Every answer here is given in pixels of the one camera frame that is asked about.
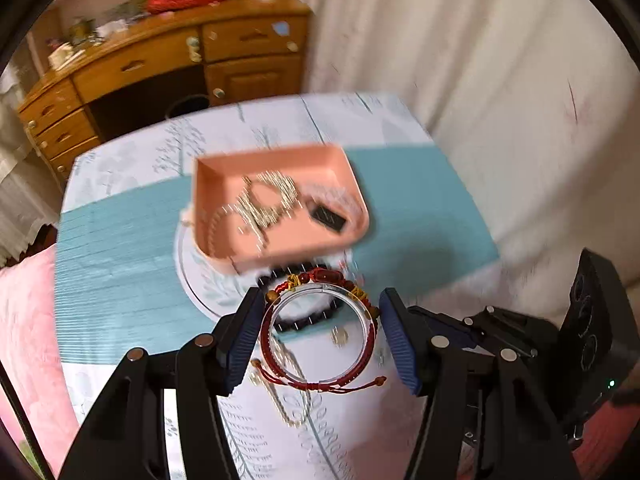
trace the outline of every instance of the black card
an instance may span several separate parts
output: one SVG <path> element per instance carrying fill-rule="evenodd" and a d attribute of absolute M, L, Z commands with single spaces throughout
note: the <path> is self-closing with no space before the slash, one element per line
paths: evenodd
<path fill-rule="evenodd" d="M 320 222 L 323 226 L 331 229 L 331 231 L 335 231 L 336 233 L 340 233 L 344 228 L 344 225 L 347 223 L 347 219 L 338 215 L 331 211 L 329 208 L 326 208 L 322 205 L 318 205 L 311 212 L 311 218 Z"/>

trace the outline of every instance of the screw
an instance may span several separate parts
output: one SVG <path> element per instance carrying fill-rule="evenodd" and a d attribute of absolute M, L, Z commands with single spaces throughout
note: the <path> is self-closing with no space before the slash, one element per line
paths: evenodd
<path fill-rule="evenodd" d="M 502 350 L 500 350 L 500 357 L 502 357 L 505 361 L 513 363 L 518 358 L 518 354 L 511 350 L 511 348 L 503 348 Z"/>
<path fill-rule="evenodd" d="M 446 348 L 449 346 L 449 340 L 443 335 L 435 335 L 431 338 L 431 344 L 436 348 Z"/>
<path fill-rule="evenodd" d="M 213 343 L 213 336 L 211 334 L 200 334 L 196 337 L 194 343 L 196 343 L 196 346 L 204 348 Z"/>
<path fill-rule="evenodd" d="M 142 356 L 145 354 L 145 351 L 142 348 L 132 348 L 127 352 L 127 359 L 129 361 L 138 361 L 142 359 Z"/>

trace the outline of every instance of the tablecloth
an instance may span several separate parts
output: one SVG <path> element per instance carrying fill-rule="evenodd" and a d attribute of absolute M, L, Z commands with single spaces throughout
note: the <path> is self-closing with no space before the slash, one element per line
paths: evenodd
<path fill-rule="evenodd" d="M 58 235 L 56 333 L 80 421 L 127 349 L 169 351 L 209 332 L 259 273 L 222 276 L 193 249 L 190 229 L 180 222 L 191 199 L 193 159 L 318 142 L 344 147 L 367 202 L 370 229 L 344 257 L 364 275 L 372 298 L 385 286 L 404 298 L 459 287 L 465 276 L 482 275 L 497 262 L 471 196 L 390 94 L 291 96 L 210 108 L 112 140 L 76 159 Z M 332 325 L 290 338 L 303 367 L 312 366 L 318 351 L 334 365 L 353 359 L 357 338 L 336 348 L 326 335 Z M 348 396 L 314 394 L 312 415 L 299 430 L 284 426 L 267 393 L 247 378 L 220 399 L 240 476 L 400 478 L 422 403 L 399 383 L 383 336 L 373 361 L 362 380 L 384 373 L 385 386 Z M 282 395 L 295 410 L 300 400 Z M 180 478 L 170 394 L 165 417 L 172 478 Z"/>

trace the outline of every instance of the cabinet door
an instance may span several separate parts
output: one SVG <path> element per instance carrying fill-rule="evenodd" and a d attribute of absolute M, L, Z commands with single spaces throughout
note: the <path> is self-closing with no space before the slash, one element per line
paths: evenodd
<path fill-rule="evenodd" d="M 225 61 L 207 66 L 206 75 L 213 105 L 297 94 L 302 78 L 302 56 Z"/>

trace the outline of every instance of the lace curtain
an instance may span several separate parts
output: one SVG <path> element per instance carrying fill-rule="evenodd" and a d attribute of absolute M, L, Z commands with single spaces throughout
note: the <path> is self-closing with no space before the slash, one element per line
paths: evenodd
<path fill-rule="evenodd" d="M 306 89 L 404 100 L 499 246 L 506 306 L 561 322 L 583 246 L 634 286 L 638 70 L 588 0 L 303 1 Z"/>
<path fill-rule="evenodd" d="M 0 267 L 35 240 L 43 225 L 57 224 L 62 192 L 33 151 L 15 111 L 0 100 Z"/>

